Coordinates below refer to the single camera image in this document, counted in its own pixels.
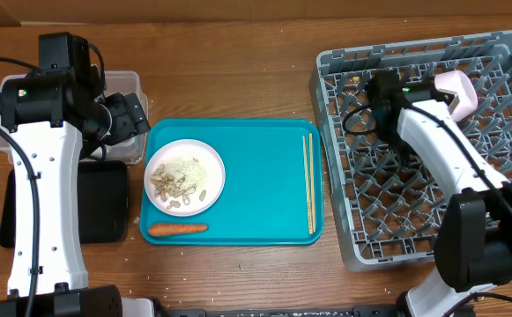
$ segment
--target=white plate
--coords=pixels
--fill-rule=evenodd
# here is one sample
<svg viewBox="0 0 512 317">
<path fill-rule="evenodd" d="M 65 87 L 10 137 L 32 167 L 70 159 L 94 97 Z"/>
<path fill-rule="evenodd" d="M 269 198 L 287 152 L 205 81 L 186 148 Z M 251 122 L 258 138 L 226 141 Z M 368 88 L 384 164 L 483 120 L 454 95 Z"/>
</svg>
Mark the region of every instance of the white plate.
<svg viewBox="0 0 512 317">
<path fill-rule="evenodd" d="M 160 197 L 154 197 L 155 187 L 150 182 L 153 172 L 160 164 L 176 158 L 197 159 L 198 164 L 201 164 L 206 171 L 204 184 L 197 185 L 197 191 L 189 196 L 189 205 L 185 205 L 181 197 L 178 199 L 172 197 L 165 203 L 161 201 Z M 184 139 L 166 144 L 154 153 L 144 171 L 144 187 L 148 198 L 159 210 L 168 215 L 186 217 L 207 210 L 217 201 L 224 187 L 225 176 L 222 158 L 210 145 L 197 140 Z M 206 196 L 201 202 L 199 195 L 203 189 L 206 190 Z M 168 210 L 167 206 L 170 200 L 179 201 L 181 207 Z"/>
</svg>

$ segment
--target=pink sponge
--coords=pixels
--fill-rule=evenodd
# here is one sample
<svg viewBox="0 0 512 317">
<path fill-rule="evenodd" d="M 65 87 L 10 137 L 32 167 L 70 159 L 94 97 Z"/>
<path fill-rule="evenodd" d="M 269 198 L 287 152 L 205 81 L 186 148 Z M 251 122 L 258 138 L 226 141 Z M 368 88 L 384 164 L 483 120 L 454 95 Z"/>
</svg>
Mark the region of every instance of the pink sponge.
<svg viewBox="0 0 512 317">
<path fill-rule="evenodd" d="M 471 80 L 460 70 L 452 70 L 435 76 L 435 88 L 440 92 L 454 94 L 449 105 L 451 119 L 462 120 L 477 109 L 477 93 Z"/>
</svg>

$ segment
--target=wooden chopstick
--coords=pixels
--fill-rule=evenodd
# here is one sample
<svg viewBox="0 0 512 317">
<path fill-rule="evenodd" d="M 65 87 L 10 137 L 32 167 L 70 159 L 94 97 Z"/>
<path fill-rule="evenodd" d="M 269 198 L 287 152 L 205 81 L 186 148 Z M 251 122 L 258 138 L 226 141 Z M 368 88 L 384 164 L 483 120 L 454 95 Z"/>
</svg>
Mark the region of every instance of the wooden chopstick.
<svg viewBox="0 0 512 317">
<path fill-rule="evenodd" d="M 305 160 L 305 188 L 307 190 L 307 213 L 308 213 L 308 234 L 313 233 L 312 211 L 310 209 L 310 193 L 308 192 L 308 163 L 307 163 L 307 142 L 305 136 L 302 136 L 302 157 Z"/>
<path fill-rule="evenodd" d="M 312 152 L 312 133 L 308 134 L 308 149 L 310 150 L 310 214 L 312 216 L 312 233 L 316 232 L 315 206 L 315 159 Z"/>
</svg>

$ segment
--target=blue plastic tray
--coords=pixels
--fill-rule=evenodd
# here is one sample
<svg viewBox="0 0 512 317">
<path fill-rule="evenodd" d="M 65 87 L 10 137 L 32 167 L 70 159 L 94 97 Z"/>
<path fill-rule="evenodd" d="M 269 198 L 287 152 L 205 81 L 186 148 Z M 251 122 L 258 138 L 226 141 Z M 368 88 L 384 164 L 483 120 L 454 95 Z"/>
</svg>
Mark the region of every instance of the blue plastic tray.
<svg viewBox="0 0 512 317">
<path fill-rule="evenodd" d="M 302 136 L 313 135 L 316 232 L 308 234 Z M 217 202 L 192 217 L 158 210 L 142 191 L 140 232 L 154 244 L 266 246 L 311 244 L 324 228 L 320 136 L 303 120 L 169 119 L 150 133 L 146 164 L 162 146 L 196 139 L 212 146 L 224 161 L 225 186 Z M 150 225 L 206 224 L 206 232 L 166 238 L 148 234 Z"/>
</svg>

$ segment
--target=plastic bin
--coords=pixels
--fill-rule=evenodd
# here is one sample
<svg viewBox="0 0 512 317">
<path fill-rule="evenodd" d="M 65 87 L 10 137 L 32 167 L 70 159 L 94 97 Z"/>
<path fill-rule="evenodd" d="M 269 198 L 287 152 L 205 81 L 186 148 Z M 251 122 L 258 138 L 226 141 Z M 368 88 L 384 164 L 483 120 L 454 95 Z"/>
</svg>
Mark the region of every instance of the plastic bin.
<svg viewBox="0 0 512 317">
<path fill-rule="evenodd" d="M 23 78 L 25 75 L 10 75 L 3 79 L 0 86 L 0 92 L 5 81 L 14 78 Z M 107 80 L 107 90 L 105 95 L 111 95 L 115 92 L 121 94 L 135 93 L 140 99 L 140 104 L 144 109 L 146 118 L 148 117 L 148 97 L 142 92 L 140 87 L 140 78 L 134 71 L 105 71 L 105 79 Z M 107 146 L 107 160 L 121 160 L 126 164 L 139 163 L 144 157 L 147 134 L 135 136 L 130 140 L 117 144 L 115 146 Z M 12 163 L 11 148 L 9 144 L 0 137 L 0 151 L 7 153 L 9 162 Z M 100 157 L 100 149 L 93 153 Z"/>
<path fill-rule="evenodd" d="M 467 74 L 479 107 L 458 125 L 512 182 L 511 31 L 322 52 L 309 88 L 328 159 L 342 258 L 357 271 L 433 260 L 447 208 L 418 158 L 403 168 L 374 135 L 345 136 L 342 130 L 348 111 L 367 104 L 366 82 L 382 70 L 395 70 L 409 83 L 449 70 Z M 362 114 L 353 124 L 366 127 L 372 116 L 369 110 Z"/>
</svg>

